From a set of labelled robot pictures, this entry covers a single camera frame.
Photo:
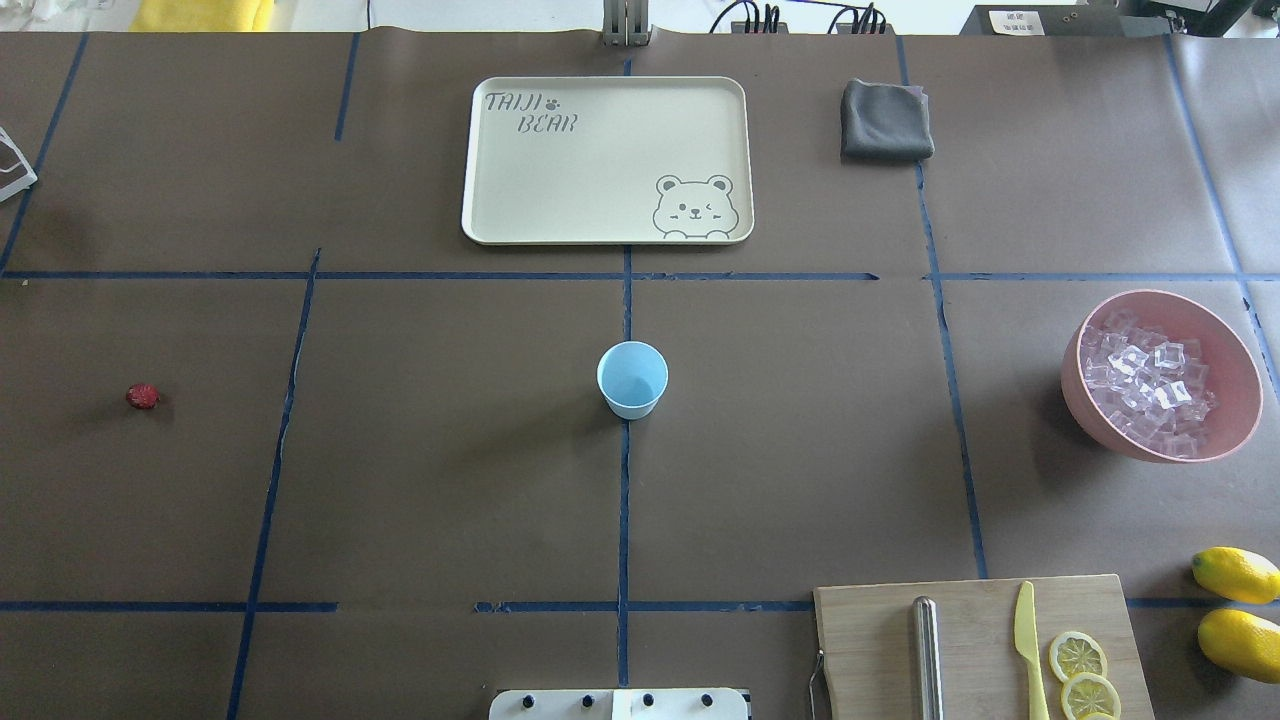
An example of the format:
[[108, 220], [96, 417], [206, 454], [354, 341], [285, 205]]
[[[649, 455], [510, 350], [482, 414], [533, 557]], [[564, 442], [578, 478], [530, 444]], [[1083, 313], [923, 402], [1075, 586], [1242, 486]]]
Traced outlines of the wooden cutting board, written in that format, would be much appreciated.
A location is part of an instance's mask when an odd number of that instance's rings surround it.
[[[1108, 657], [1123, 717], [1153, 717], [1120, 579], [1037, 577], [1032, 583], [1041, 646], [1064, 632], [1092, 635]], [[1028, 717], [1027, 665], [1012, 639], [1020, 585], [1014, 578], [815, 588], [833, 717], [919, 717], [913, 602], [922, 596], [938, 607], [943, 715]]]

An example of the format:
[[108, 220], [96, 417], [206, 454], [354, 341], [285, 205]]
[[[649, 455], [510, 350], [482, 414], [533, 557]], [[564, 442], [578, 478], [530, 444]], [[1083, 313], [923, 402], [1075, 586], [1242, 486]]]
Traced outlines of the yellow cloth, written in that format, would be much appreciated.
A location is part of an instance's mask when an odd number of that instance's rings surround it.
[[264, 32], [274, 1], [141, 1], [129, 32]]

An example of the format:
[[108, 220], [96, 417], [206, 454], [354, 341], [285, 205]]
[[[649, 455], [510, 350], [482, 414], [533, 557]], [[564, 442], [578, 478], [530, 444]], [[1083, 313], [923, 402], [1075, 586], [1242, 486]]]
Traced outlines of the red strawberry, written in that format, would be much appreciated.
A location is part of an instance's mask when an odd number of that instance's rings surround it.
[[125, 401], [140, 410], [151, 410], [159, 405], [160, 392], [150, 383], [136, 383], [127, 388]]

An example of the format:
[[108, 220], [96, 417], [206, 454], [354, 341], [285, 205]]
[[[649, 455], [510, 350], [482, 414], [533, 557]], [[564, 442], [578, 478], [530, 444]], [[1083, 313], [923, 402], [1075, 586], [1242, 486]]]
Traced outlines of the pink bowl of ice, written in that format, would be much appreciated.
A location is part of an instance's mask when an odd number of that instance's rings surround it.
[[1151, 462], [1207, 462], [1242, 448], [1265, 406], [1260, 369], [1217, 315], [1176, 293], [1114, 295], [1075, 329], [1060, 386], [1102, 446]]

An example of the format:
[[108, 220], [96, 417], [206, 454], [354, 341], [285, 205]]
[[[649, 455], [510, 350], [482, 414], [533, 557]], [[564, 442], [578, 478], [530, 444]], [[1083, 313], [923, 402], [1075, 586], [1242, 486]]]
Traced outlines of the lower whole lemon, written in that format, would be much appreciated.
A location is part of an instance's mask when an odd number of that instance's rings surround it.
[[1219, 667], [1266, 684], [1279, 683], [1279, 625], [1236, 609], [1216, 609], [1197, 626], [1201, 652]]

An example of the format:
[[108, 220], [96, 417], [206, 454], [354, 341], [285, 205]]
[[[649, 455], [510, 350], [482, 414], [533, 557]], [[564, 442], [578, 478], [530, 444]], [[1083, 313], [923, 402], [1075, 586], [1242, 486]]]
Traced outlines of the folded grey cloth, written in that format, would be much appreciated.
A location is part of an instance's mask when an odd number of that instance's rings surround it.
[[840, 115], [844, 158], [911, 163], [934, 155], [929, 96], [922, 86], [850, 79]]

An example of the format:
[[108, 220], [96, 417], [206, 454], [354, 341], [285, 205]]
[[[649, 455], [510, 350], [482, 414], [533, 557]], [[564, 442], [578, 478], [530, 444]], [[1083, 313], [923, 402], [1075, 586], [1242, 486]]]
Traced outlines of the yellow plastic knife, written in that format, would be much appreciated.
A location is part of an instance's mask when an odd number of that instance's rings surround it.
[[1039, 720], [1050, 719], [1036, 620], [1036, 588], [1032, 582], [1021, 582], [1018, 588], [1012, 618], [1012, 643], [1025, 664], [1027, 716]]

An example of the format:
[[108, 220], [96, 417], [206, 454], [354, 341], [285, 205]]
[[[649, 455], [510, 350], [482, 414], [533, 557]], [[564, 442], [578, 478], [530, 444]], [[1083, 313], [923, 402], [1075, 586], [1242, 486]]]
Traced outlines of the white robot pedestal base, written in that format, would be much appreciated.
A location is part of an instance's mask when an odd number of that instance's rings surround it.
[[751, 719], [746, 692], [728, 687], [509, 689], [489, 719]]

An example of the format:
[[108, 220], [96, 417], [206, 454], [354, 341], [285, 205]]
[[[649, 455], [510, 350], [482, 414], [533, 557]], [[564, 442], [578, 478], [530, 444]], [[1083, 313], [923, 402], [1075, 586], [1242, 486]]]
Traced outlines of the lemon slice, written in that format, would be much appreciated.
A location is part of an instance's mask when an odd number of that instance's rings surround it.
[[1059, 700], [1065, 719], [1120, 719], [1123, 702], [1114, 684], [1096, 673], [1078, 673], [1065, 680]]
[[1050, 642], [1047, 657], [1053, 675], [1062, 684], [1082, 674], [1108, 675], [1105, 650], [1084, 632], [1068, 630], [1057, 634]]

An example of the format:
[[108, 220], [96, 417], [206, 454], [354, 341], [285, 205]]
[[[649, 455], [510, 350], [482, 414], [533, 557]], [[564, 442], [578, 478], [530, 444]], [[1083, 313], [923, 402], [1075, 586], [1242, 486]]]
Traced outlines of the light blue plastic cup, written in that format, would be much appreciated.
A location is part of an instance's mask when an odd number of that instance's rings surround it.
[[669, 382], [664, 356], [641, 341], [609, 347], [596, 364], [596, 386], [611, 411], [627, 421], [648, 416]]

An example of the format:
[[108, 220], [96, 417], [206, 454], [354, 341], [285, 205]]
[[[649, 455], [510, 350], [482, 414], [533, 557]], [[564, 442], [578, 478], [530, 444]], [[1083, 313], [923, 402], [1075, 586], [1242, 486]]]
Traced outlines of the cream bear serving tray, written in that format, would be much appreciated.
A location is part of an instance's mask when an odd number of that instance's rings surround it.
[[488, 246], [742, 242], [755, 225], [745, 91], [723, 76], [488, 78], [460, 224]]

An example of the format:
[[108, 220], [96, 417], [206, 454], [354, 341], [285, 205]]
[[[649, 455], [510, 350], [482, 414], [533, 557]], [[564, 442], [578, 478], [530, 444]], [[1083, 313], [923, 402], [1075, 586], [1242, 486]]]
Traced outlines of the upper whole lemon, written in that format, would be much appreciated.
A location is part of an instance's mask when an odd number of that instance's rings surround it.
[[1215, 546], [1194, 553], [1190, 569], [1203, 589], [1226, 600], [1254, 605], [1277, 600], [1277, 565], [1260, 553]]

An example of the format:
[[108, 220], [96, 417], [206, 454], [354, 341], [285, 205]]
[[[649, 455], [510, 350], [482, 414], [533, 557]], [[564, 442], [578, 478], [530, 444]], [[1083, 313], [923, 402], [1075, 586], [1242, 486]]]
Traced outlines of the whole lemon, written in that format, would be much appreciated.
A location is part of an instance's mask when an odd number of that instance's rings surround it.
[[1277, 600], [1277, 565], [1260, 553], [1215, 546], [1194, 553], [1190, 569], [1203, 589], [1226, 600], [1254, 605]]
[[1216, 609], [1197, 626], [1201, 652], [1219, 667], [1266, 684], [1279, 683], [1279, 625], [1236, 609]]

